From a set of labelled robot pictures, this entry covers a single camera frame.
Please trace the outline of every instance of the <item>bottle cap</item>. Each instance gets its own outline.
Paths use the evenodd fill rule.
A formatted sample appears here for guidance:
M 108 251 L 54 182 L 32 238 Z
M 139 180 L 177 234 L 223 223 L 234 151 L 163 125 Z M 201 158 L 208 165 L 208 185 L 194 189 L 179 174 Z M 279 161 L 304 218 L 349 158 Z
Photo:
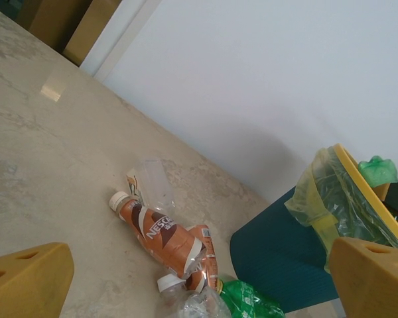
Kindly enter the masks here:
M 126 197 L 129 197 L 129 195 L 126 194 L 124 191 L 119 191 L 115 193 L 109 200 L 109 206 L 116 212 L 118 204 L 121 203 L 121 201 L 124 200 Z
M 221 295 L 221 292 L 223 291 L 224 283 L 221 279 L 217 279 L 217 294 Z
M 173 287 L 177 284 L 184 282 L 185 280 L 181 280 L 180 278 L 178 278 L 173 274 L 168 274 L 158 279 L 158 289 L 159 292 L 162 293 L 164 290 L 167 290 L 169 287 Z

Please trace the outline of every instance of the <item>yellow plastic bag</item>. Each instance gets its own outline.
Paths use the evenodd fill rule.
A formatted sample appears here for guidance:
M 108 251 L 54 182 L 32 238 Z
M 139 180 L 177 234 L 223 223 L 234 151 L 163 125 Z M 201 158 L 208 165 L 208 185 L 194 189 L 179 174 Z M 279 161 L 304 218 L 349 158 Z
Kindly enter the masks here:
M 332 147 L 317 152 L 285 205 L 300 224 L 313 227 L 327 255 L 338 237 L 398 248 L 398 239 L 367 202 Z M 329 272 L 328 260 L 324 269 Z

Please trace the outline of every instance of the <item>cardboard box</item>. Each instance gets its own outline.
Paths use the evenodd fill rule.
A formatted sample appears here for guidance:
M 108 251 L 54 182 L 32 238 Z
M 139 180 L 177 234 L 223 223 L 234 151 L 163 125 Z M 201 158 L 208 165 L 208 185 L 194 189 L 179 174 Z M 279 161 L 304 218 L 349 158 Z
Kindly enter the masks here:
M 92 0 L 24 0 L 16 22 L 61 52 L 91 2 Z
M 81 65 L 120 3 L 121 0 L 93 0 L 63 55 Z

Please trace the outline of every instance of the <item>bottle label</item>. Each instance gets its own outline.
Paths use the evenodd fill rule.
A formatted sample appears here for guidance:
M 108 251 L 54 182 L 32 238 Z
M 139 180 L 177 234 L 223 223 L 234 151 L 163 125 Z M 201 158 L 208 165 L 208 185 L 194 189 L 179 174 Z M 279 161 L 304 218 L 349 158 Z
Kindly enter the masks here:
M 218 266 L 210 230 L 207 225 L 194 225 L 187 230 L 205 244 L 206 255 L 197 270 L 186 280 L 186 287 L 188 290 L 196 290 L 198 293 L 206 286 L 216 290 Z
M 205 245 L 184 227 L 162 213 L 142 207 L 136 199 L 120 211 L 137 232 L 143 247 L 177 276 L 187 279 L 206 253 Z
M 242 282 L 241 292 L 241 314 L 242 318 L 254 318 L 255 306 L 253 304 L 253 288 L 252 286 Z

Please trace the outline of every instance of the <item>brown label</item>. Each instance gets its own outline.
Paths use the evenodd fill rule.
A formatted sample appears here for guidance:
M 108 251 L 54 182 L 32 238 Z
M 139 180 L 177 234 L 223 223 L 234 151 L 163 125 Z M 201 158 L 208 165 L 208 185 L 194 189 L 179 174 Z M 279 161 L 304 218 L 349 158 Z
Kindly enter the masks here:
M 206 255 L 196 271 L 186 280 L 186 287 L 197 292 L 201 292 L 206 286 L 216 289 L 218 266 L 210 229 L 207 225 L 195 225 L 188 231 L 205 244 Z
M 201 240 L 176 224 L 170 217 L 128 201 L 119 214 L 137 233 L 143 247 L 178 277 L 187 278 L 205 255 Z

